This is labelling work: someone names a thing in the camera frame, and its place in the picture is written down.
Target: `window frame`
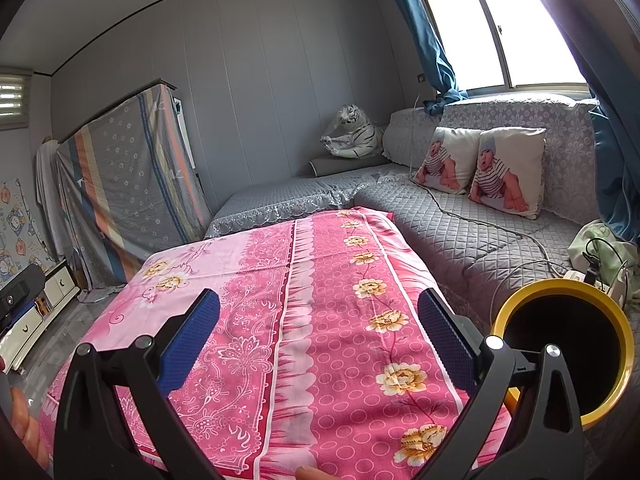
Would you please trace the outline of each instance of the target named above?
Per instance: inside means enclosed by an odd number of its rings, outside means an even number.
[[[504,79],[504,84],[499,86],[485,86],[480,88],[471,88],[466,89],[466,93],[469,97],[477,97],[477,96],[486,96],[492,94],[504,94],[510,92],[535,92],[535,91],[547,91],[547,92],[556,92],[560,94],[567,95],[569,97],[575,99],[585,99],[591,97],[591,93],[589,92],[589,87],[585,83],[538,83],[538,84],[529,84],[529,85],[513,85],[511,81],[511,75],[509,73],[509,65],[507,63],[507,57],[504,53],[504,47],[502,46],[502,40],[500,39],[500,32],[498,31],[497,25],[495,25],[494,17],[491,14],[491,10],[489,10],[489,5],[486,0],[478,0],[480,2],[480,6],[482,7],[482,12],[484,12],[484,17],[486,19],[487,25],[489,26],[489,31],[491,32],[491,36],[494,39],[495,51],[498,55],[498,61],[500,62],[500,68],[502,70],[502,78]],[[440,40],[440,44],[442,44],[442,37],[440,35],[440,31],[438,30],[438,22],[431,11],[431,6],[429,5],[429,0],[422,0],[424,7],[427,11],[427,15],[433,25],[433,29]]]
[[[31,79],[33,72],[20,68],[0,67],[0,76],[18,76],[22,78],[22,97],[20,99],[20,116],[9,119],[0,116],[0,131],[18,130],[29,127],[30,101],[31,101]]]

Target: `black cable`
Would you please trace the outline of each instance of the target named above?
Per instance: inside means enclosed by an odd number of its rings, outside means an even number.
[[[616,250],[616,248],[615,248],[613,245],[611,245],[611,243],[610,243],[610,242],[608,242],[607,240],[605,240],[604,238],[595,237],[595,238],[591,238],[591,239],[587,242],[587,244],[586,244],[586,245],[585,245],[585,247],[584,247],[584,250],[586,251],[586,253],[587,253],[589,256],[591,256],[592,258],[598,258],[598,259],[600,259],[598,256],[596,256],[596,254],[593,254],[593,253],[589,250],[589,244],[594,243],[596,240],[597,240],[597,241],[599,241],[599,242],[604,242],[606,245],[608,245],[608,246],[609,246],[609,248],[613,251],[613,253],[618,257],[618,261],[620,262],[620,269],[625,268],[625,263],[622,261],[622,258],[621,258],[621,257],[620,257],[620,255],[618,254],[618,251]],[[628,293],[628,290],[629,290],[629,278],[628,278],[628,276],[626,275],[626,272],[625,272],[625,301],[624,301],[624,302],[623,302],[623,304],[622,304],[622,310],[623,310],[623,311],[624,311],[625,306],[626,306],[626,295],[627,295],[627,293]]]

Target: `blue curtain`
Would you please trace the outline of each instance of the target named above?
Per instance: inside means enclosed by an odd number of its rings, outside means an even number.
[[[542,0],[592,95],[596,193],[602,221],[623,240],[640,242],[640,82],[586,6]]]
[[[458,90],[456,75],[433,30],[422,0],[395,1],[414,37],[424,75],[437,92],[435,100],[424,102],[424,109],[429,115],[439,115],[445,105],[466,99],[466,92]]]

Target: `white cabinet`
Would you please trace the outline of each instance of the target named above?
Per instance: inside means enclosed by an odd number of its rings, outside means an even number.
[[[46,298],[50,312],[42,317],[34,306],[0,339],[0,356],[7,369],[18,369],[47,326],[78,292],[80,289],[71,279],[64,262],[49,273],[41,296]]]

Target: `cabinet drawer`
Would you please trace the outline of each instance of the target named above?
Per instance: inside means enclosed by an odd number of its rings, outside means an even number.
[[[22,316],[14,327],[0,340],[0,355],[4,359],[6,366],[18,355],[34,330],[42,323],[42,317],[35,308],[29,310]]]
[[[60,299],[64,298],[76,286],[74,280],[71,279],[69,270],[66,267],[62,267],[62,269],[56,272],[54,275],[54,279],[56,280],[56,285],[60,288],[60,292],[62,293],[62,297]]]
[[[51,276],[44,284],[44,295],[47,297],[47,300],[49,301],[49,304],[52,308],[55,308],[55,306],[60,303],[60,300],[62,300],[62,297],[64,296],[62,294],[62,291],[60,290],[60,287],[58,286],[58,280],[56,279],[57,275],[58,273]]]

